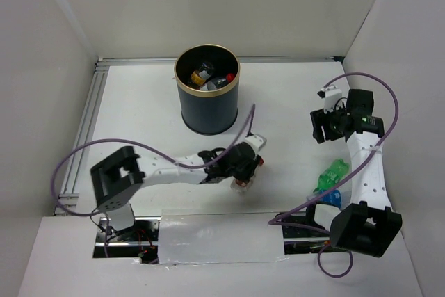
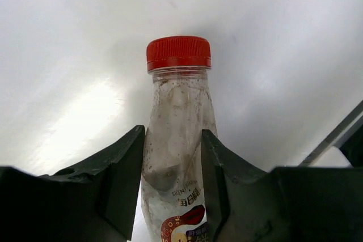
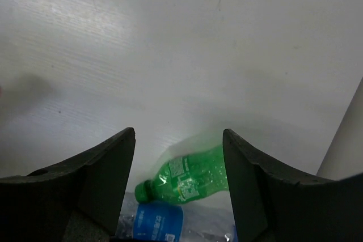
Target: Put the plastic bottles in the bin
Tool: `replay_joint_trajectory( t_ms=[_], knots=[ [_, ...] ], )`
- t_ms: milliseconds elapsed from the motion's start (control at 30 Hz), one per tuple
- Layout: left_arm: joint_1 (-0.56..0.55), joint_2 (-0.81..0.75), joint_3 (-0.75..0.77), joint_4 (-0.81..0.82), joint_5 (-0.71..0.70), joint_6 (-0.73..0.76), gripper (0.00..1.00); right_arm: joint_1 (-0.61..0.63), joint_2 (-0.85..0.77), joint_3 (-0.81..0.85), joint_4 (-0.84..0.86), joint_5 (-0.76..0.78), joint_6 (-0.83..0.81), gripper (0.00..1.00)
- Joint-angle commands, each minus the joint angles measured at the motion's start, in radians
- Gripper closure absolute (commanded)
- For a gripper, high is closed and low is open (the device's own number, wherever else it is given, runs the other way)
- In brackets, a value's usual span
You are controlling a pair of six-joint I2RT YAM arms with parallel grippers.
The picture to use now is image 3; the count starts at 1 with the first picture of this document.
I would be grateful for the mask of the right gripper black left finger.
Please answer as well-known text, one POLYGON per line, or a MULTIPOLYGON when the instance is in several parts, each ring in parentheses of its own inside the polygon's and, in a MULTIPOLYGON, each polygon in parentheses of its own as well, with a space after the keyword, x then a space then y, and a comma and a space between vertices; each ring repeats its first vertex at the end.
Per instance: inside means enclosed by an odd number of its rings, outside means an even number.
POLYGON ((59 163, 2 178, 1 240, 110 241, 135 145, 126 128, 59 163))

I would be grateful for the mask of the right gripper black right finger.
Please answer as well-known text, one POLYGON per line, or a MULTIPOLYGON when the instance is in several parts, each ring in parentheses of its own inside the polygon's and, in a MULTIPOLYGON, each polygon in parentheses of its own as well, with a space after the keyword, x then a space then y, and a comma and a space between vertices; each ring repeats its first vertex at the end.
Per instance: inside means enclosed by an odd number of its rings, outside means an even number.
POLYGON ((362 240, 362 175, 311 175, 231 129, 223 132, 223 154, 239 241, 362 240))

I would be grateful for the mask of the green Sprite bottle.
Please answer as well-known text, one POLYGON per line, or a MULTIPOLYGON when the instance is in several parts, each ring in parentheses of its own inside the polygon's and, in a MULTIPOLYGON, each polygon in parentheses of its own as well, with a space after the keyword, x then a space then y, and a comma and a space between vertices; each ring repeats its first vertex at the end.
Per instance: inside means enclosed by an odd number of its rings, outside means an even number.
POLYGON ((134 195, 139 203, 153 201, 183 205, 229 191, 221 145, 165 162, 153 178, 139 183, 134 195))

